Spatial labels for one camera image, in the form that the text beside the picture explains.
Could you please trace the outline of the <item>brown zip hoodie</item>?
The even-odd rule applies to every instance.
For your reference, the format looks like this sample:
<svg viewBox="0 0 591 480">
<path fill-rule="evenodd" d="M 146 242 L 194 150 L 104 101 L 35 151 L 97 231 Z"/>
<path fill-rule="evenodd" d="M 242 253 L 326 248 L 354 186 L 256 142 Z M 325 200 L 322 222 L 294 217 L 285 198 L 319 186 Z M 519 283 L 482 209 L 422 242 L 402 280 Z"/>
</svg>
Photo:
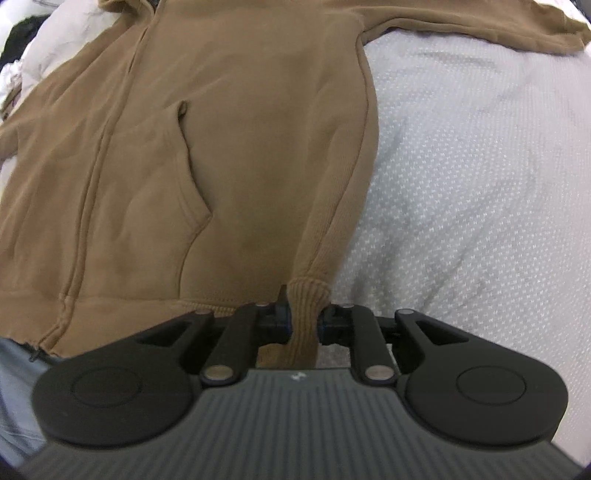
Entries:
<svg viewBox="0 0 591 480">
<path fill-rule="evenodd" d="M 582 51 L 534 1 L 104 1 L 116 22 L 1 127 L 1 334 L 72 357 L 287 289 L 266 366 L 310 367 L 315 319 L 378 145 L 363 48 L 390 29 Z"/>
</svg>

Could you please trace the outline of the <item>white clothes pile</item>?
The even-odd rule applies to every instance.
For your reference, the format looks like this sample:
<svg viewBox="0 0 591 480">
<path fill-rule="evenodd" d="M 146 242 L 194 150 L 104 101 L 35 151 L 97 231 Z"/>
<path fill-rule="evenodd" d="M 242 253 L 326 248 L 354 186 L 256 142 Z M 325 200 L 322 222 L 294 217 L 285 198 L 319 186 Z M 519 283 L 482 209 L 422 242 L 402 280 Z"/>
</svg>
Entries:
<svg viewBox="0 0 591 480">
<path fill-rule="evenodd" d="M 14 61 L 1 69 L 1 122 L 18 108 L 23 92 L 23 62 Z"/>
</svg>

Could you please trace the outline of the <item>black clothes pile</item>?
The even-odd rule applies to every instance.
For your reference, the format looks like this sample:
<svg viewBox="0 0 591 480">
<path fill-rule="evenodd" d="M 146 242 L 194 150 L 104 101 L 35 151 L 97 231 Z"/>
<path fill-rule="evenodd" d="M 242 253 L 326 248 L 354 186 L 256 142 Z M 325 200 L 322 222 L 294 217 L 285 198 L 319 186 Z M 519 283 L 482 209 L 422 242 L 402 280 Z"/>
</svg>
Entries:
<svg viewBox="0 0 591 480">
<path fill-rule="evenodd" d="M 0 69 L 21 58 L 26 47 L 36 37 L 48 15 L 30 16 L 17 23 L 10 31 L 1 54 Z"/>
</svg>

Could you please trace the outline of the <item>grey bed sheet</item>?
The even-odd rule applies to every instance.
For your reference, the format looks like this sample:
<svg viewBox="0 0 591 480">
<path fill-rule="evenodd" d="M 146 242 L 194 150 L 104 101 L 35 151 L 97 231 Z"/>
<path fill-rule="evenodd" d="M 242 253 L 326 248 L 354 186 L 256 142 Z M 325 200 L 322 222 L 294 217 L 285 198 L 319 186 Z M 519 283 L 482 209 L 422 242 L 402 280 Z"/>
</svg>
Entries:
<svg viewBox="0 0 591 480">
<path fill-rule="evenodd" d="M 396 30 L 367 46 L 380 143 L 332 296 L 410 307 L 556 369 L 590 459 L 590 56 Z"/>
</svg>

